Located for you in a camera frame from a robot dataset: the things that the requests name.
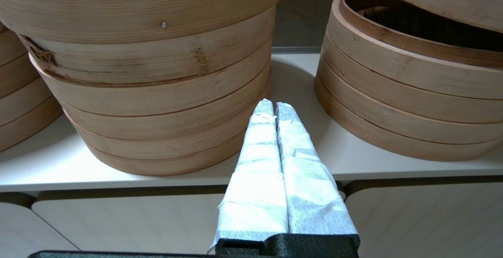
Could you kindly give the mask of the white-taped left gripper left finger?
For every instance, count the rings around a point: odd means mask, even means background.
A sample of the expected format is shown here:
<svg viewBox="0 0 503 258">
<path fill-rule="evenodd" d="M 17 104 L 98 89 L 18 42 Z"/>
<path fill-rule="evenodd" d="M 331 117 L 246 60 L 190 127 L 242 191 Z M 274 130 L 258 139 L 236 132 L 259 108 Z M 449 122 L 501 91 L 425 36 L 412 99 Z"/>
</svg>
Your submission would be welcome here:
<svg viewBox="0 0 503 258">
<path fill-rule="evenodd" d="M 287 197 L 273 104 L 255 107 L 223 200 L 209 252 L 221 239 L 264 241 L 288 232 Z"/>
</svg>

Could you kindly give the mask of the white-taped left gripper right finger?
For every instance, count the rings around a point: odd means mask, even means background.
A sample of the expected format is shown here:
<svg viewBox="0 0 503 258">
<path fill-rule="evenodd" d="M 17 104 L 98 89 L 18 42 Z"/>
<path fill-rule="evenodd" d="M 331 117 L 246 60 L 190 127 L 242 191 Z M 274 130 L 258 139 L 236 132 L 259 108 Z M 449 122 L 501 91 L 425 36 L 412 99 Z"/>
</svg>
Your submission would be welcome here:
<svg viewBox="0 0 503 258">
<path fill-rule="evenodd" d="M 289 232 L 358 235 L 334 176 L 319 158 L 294 107 L 278 102 L 275 116 Z"/>
</svg>

